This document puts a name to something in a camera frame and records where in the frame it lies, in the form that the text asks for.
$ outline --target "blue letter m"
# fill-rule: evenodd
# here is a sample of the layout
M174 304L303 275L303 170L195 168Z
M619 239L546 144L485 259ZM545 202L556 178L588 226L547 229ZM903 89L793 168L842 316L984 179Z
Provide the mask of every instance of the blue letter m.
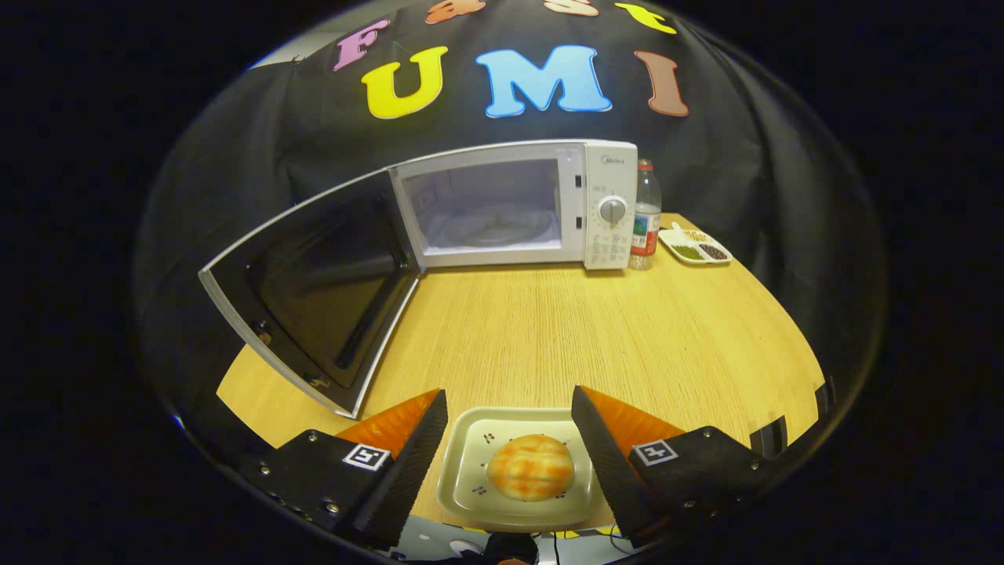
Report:
M489 117L519 115L526 104L516 99L515 88L543 111L551 103L558 82L564 93L558 106L566 111L606 111L613 103L599 91L599 82L592 68L596 50L582 45L554 47L543 68L512 49L489 51L475 60L488 68L492 103L485 108Z

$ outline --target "open microwave door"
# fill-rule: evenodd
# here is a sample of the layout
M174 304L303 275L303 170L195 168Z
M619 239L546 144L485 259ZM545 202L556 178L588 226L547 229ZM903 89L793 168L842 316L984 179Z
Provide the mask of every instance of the open microwave door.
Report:
M355 418L420 271L385 169L269 220L199 277L269 365Z

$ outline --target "plastic water bottle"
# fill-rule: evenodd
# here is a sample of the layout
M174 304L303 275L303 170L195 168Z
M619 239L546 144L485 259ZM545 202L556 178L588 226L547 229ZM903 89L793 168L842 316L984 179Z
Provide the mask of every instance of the plastic water bottle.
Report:
M638 160L638 195L635 198L635 230L628 266L637 270L652 268L659 239L659 219L663 213L663 189L652 171L652 161Z

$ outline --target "wooden table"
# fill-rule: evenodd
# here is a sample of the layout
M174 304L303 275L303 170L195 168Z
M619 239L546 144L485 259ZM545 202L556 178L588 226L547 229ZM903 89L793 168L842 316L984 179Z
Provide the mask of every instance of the wooden table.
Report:
M663 225L678 214L663 214ZM581 263L430 270L385 350L360 418L432 388L450 423L412 514L477 527L436 502L457 416L475 406L568 407L576 384L685 431L714 426L749 447L782 414L788 441L816 420L822 372L805 338L738 261L687 266L660 242L648 271ZM304 430L352 420L309 399L245 347L217 391L278 448ZM605 501L579 528L608 525Z

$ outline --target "yellow letter u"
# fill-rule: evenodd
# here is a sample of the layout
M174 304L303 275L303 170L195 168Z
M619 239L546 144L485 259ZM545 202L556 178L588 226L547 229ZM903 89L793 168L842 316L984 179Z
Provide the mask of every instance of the yellow letter u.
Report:
M409 60L419 64L419 89L413 94L398 97L394 92L394 72L400 62L391 62L362 75L366 85L366 103L369 113L381 119L394 119L414 113L429 105L443 90L443 66L440 57L447 51L444 46L419 51Z

